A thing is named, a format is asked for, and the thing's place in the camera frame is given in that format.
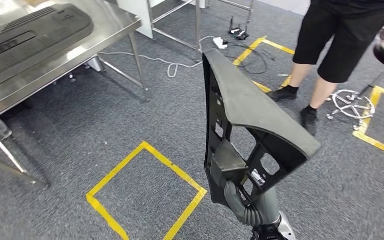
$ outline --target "person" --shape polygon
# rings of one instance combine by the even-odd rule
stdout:
[[[384,0],[311,0],[302,20],[293,56],[290,83],[267,95],[274,101],[292,100],[302,80],[318,61],[334,36],[318,68],[309,105],[301,111],[301,124],[309,133],[317,130],[317,109],[339,83],[348,80],[365,50],[384,26]]]

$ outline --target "black sneaker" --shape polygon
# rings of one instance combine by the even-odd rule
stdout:
[[[273,91],[269,91],[267,93],[267,95],[272,99],[274,100],[275,102],[278,102],[282,99],[289,99],[289,100],[293,100],[296,98],[296,93],[292,93],[288,90],[286,90],[285,88],[281,88],[279,90],[273,90]]]
[[[317,112],[308,111],[306,108],[301,111],[301,125],[312,135],[317,132]]]

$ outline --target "white power strip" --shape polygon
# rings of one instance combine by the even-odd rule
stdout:
[[[227,48],[227,44],[223,44],[223,39],[221,37],[215,37],[212,39],[212,41],[217,45],[219,49],[225,49]]]

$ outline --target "gray flexible hose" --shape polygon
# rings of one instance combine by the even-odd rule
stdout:
[[[257,209],[254,203],[245,206],[238,195],[233,182],[227,181],[224,186],[224,197],[236,218],[245,225],[258,226],[267,222],[266,217]]]

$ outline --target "white cable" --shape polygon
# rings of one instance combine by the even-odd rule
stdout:
[[[201,38],[199,41],[198,41],[198,43],[199,43],[199,52],[202,52],[202,44],[201,44],[201,41],[202,40],[204,40],[204,39],[207,39],[207,38],[215,38],[214,36],[206,36],[206,37],[203,37],[203,38]],[[99,52],[99,54],[105,54],[105,55],[117,55],[117,54],[125,54],[125,55],[131,55],[131,56],[134,56],[134,54],[132,54],[132,53],[130,53],[130,52]],[[166,64],[169,64],[168,65],[168,68],[167,68],[167,76],[168,77],[175,77],[176,75],[177,75],[177,69],[178,69],[178,67],[179,66],[182,66],[182,67],[185,67],[185,68],[189,68],[189,69],[191,69],[191,68],[194,68],[194,67],[196,67],[197,65],[199,65],[199,64],[201,64],[202,63],[202,61],[200,61],[200,62],[198,62],[198,63],[196,63],[196,64],[194,64],[194,65],[192,65],[192,66],[188,66],[188,65],[185,65],[185,64],[182,64],[182,63],[176,63],[176,62],[170,62],[170,61],[167,61],[167,60],[164,60],[164,59],[162,59],[162,58],[152,58],[152,57],[149,57],[149,56],[146,56],[146,55],[139,55],[139,57],[144,57],[144,58],[146,58],[146,59],[148,59],[148,60],[152,60],[152,61],[161,61],[161,62],[163,62],[163,63],[166,63]],[[173,75],[171,75],[170,74],[170,70],[171,70],[171,67],[172,66],[175,66],[175,68],[174,68],[174,73],[173,73]]]

